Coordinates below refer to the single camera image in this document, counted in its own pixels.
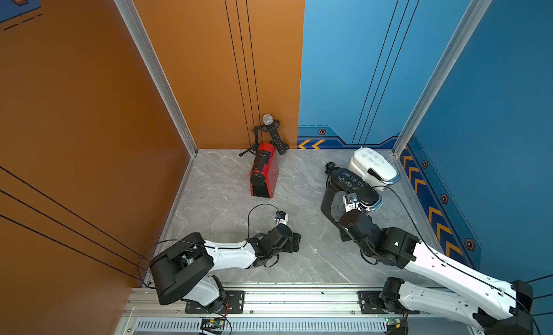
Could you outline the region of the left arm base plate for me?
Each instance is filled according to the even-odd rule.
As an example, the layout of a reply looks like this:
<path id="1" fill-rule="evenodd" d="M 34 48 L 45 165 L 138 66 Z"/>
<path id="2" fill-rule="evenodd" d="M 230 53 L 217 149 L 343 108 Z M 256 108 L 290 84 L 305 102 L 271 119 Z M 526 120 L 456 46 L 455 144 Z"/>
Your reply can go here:
<path id="1" fill-rule="evenodd" d="M 186 314 L 208 314 L 208 313 L 221 313 L 223 315 L 228 314 L 242 314 L 245 306 L 244 290 L 228 290 L 225 292 L 225 297 L 219 297 L 209 306 L 201 306 L 195 301 L 188 302 L 185 308 Z"/>

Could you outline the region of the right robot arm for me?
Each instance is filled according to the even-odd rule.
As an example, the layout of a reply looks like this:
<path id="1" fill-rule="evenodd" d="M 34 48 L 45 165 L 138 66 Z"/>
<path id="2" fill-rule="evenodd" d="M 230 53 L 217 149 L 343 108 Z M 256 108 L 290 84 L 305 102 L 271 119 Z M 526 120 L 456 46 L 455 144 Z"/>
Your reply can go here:
<path id="1" fill-rule="evenodd" d="M 387 313 L 432 313 L 484 334 L 539 332 L 531 315 L 533 289 L 529 284 L 484 275 L 401 228 L 379 228 L 371 217 L 357 210 L 342 215 L 338 227 L 365 256 L 443 286 L 443 290 L 435 290 L 389 277 L 379 296 L 380 306 Z"/>

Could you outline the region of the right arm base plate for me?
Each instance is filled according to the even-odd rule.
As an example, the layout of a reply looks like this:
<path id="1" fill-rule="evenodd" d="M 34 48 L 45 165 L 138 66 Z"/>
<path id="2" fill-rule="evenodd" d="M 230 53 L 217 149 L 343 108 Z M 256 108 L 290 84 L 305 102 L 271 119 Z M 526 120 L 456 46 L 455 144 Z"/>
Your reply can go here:
<path id="1" fill-rule="evenodd" d="M 386 306 L 380 299 L 379 290 L 360 290 L 357 293 L 359 307 L 362 314 L 391 314 L 402 316 L 406 311 L 408 315 L 419 315 L 420 311 L 410 311 L 403 307 Z"/>

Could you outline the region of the black coffee machine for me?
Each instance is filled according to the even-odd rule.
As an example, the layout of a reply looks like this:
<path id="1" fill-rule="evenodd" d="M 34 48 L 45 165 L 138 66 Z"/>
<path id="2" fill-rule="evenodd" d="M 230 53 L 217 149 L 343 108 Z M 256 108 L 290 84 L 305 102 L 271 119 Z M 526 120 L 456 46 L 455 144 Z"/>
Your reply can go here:
<path id="1" fill-rule="evenodd" d="M 325 165 L 325 173 L 328 177 L 321 203 L 321 211 L 335 227 L 338 228 L 339 223 L 335 224 L 332 221 L 330 207 L 333 197 L 337 192 L 355 192 L 360 201 L 360 211 L 363 213 L 375 211 L 382 205 L 383 201 L 380 194 L 354 172 L 346 168 L 338 167 L 333 162 L 328 162 Z"/>

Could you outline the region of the grey wiping cloth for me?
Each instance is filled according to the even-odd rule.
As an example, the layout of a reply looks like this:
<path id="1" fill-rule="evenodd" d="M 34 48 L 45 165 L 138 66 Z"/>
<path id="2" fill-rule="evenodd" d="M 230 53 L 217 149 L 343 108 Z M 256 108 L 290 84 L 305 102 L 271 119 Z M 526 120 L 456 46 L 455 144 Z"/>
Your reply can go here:
<path id="1" fill-rule="evenodd" d="M 340 192 L 337 192 L 333 197 L 330 211 L 331 211 L 331 219 L 335 224 L 338 224 L 341 220 L 341 217 L 347 213 L 345 203 L 344 203 L 346 195 L 347 195 L 346 192 L 340 191 Z"/>

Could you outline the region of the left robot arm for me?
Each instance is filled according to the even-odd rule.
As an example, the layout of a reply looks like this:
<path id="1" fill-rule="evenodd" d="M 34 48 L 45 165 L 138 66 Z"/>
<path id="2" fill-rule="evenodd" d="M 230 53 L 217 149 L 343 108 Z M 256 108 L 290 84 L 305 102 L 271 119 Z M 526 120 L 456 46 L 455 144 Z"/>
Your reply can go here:
<path id="1" fill-rule="evenodd" d="M 214 272 L 263 267 L 282 253 L 299 251 L 300 240 L 301 235 L 285 224 L 237 243 L 206 241 L 194 232 L 152 258 L 149 267 L 158 302 L 195 302 L 208 313 L 219 312 L 227 293 Z"/>

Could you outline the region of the red coffee machine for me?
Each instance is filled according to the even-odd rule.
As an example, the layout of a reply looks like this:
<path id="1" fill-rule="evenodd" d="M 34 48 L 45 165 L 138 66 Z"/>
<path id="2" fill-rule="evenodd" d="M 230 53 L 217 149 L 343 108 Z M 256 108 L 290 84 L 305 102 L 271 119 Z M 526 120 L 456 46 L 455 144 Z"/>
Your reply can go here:
<path id="1" fill-rule="evenodd" d="M 273 198 L 279 176 L 276 148 L 270 143 L 259 147 L 250 172 L 251 195 Z"/>

